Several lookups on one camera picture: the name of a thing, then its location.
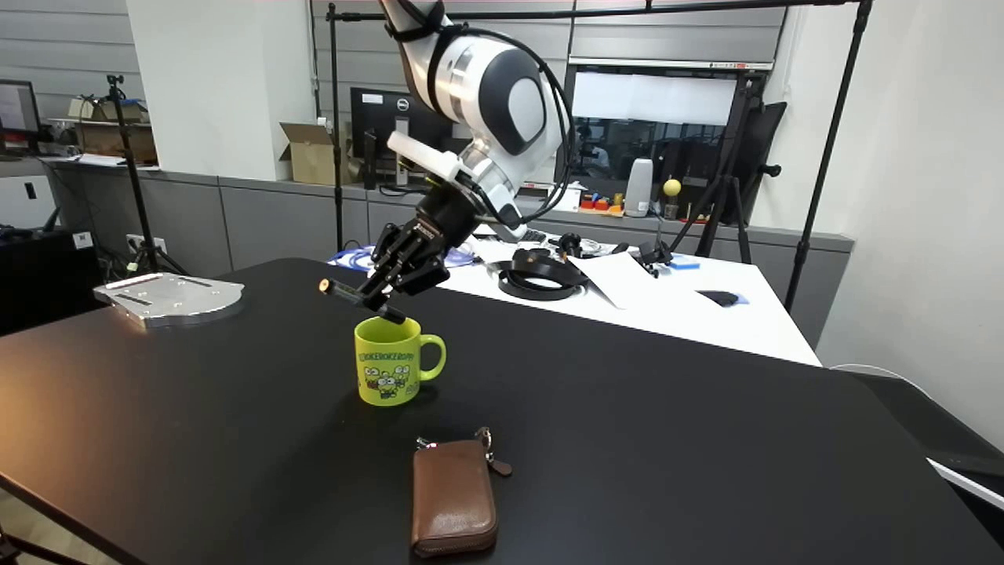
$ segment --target floor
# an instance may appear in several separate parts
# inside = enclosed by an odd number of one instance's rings
[[[11,537],[22,537],[29,543],[37,543],[45,549],[62,552],[78,561],[113,565],[110,556],[98,552],[93,546],[86,546],[83,541],[78,541],[75,534],[69,534],[57,520],[37,516],[31,505],[10,497],[6,491],[0,491],[0,527]],[[17,556],[17,565],[46,565],[46,561],[31,560],[31,556]]]

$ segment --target green mug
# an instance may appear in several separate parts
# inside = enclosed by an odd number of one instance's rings
[[[437,368],[421,368],[421,350],[437,347]],[[431,332],[421,332],[417,321],[392,325],[368,316],[354,326],[354,374],[358,399],[376,407],[407,405],[421,384],[429,384],[446,368],[446,343]]]

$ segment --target gray cabinet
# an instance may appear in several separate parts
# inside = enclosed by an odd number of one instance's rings
[[[148,177],[143,202],[153,240],[166,241],[172,262],[187,273],[230,273],[230,245],[217,180],[208,177]]]
[[[69,228],[86,228],[106,251],[126,251],[126,233],[137,233],[137,220],[123,169],[51,167],[51,182]],[[338,213],[326,188],[174,172],[148,172],[142,182],[153,237],[163,237],[169,253],[190,273],[213,278],[277,257],[328,262],[336,253]],[[376,241],[385,222],[407,222],[417,202],[421,196],[344,187],[344,247]],[[679,228],[679,222],[655,217],[611,220],[561,210],[552,210],[532,225],[628,245],[671,241]],[[692,251],[697,240],[699,225],[682,240],[679,251]],[[778,298],[784,298],[796,233],[748,228],[748,245],[756,266]],[[840,237],[811,240],[801,296],[789,310],[810,343],[823,337],[850,247],[850,240]],[[740,262],[734,228],[719,228],[712,257]]]
[[[222,210],[232,266],[277,257],[328,262],[336,251],[336,213],[328,193],[263,193],[222,187]]]

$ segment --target brown leather wallet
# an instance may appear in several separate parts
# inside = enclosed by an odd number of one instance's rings
[[[494,546],[492,452],[483,440],[421,444],[413,452],[413,556],[483,552]]]

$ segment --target computer screen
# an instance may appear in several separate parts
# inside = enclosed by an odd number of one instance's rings
[[[37,104],[31,83],[0,80],[0,133],[37,134]]]
[[[439,152],[452,137],[452,123],[407,90],[351,89],[351,152],[362,161],[362,187],[396,177],[396,153],[385,147],[385,137],[397,123],[407,125],[411,137]]]
[[[715,177],[736,77],[688,69],[573,69],[571,180],[599,196],[623,193],[636,157],[651,182],[704,188]]]

